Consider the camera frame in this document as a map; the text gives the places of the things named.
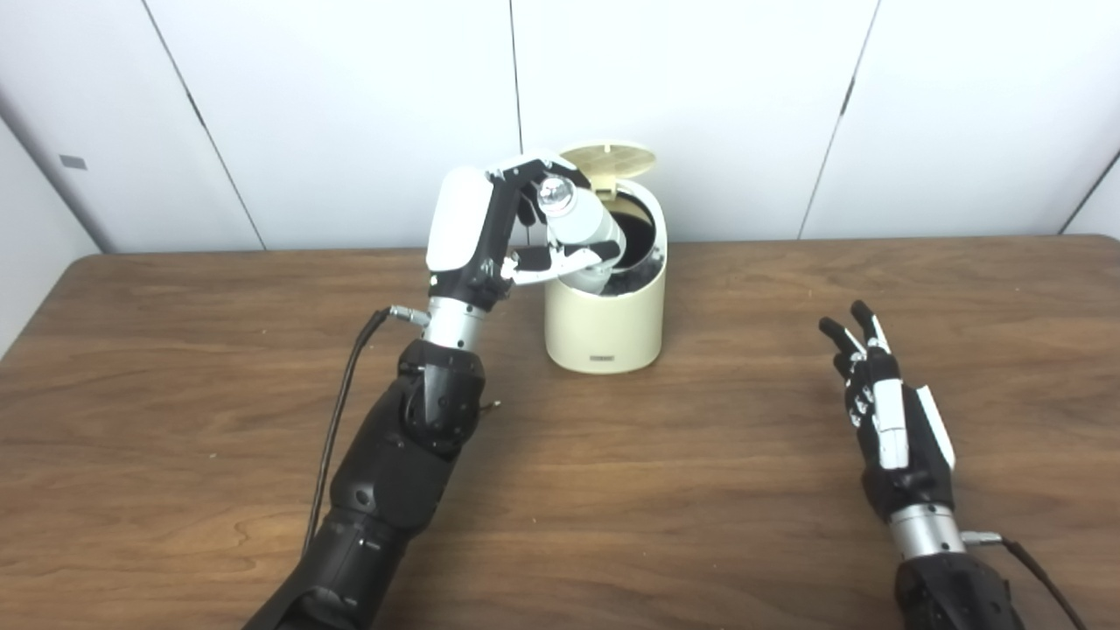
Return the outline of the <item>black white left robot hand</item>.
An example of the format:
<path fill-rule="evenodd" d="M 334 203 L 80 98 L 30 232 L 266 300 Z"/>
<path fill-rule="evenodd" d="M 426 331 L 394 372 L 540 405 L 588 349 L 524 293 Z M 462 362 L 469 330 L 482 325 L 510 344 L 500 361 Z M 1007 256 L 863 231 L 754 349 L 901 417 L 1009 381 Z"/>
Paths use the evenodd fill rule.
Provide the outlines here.
<path fill-rule="evenodd" d="M 429 298 L 492 311 L 517 284 L 564 277 L 599 294 L 627 237 L 572 161 L 528 152 L 444 177 L 430 226 Z"/>

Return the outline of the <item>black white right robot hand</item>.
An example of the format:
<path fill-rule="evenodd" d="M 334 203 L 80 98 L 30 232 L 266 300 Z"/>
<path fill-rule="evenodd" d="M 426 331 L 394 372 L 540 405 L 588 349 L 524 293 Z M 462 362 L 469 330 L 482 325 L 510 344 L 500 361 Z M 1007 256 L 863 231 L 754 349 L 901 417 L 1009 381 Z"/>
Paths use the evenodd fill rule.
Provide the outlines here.
<path fill-rule="evenodd" d="M 904 382 L 879 315 L 864 300 L 850 307 L 852 333 L 833 318 L 819 330 L 836 343 L 833 367 L 843 379 L 843 406 L 864 455 L 861 487 L 884 522 L 912 506 L 955 509 L 955 447 L 927 386 Z"/>

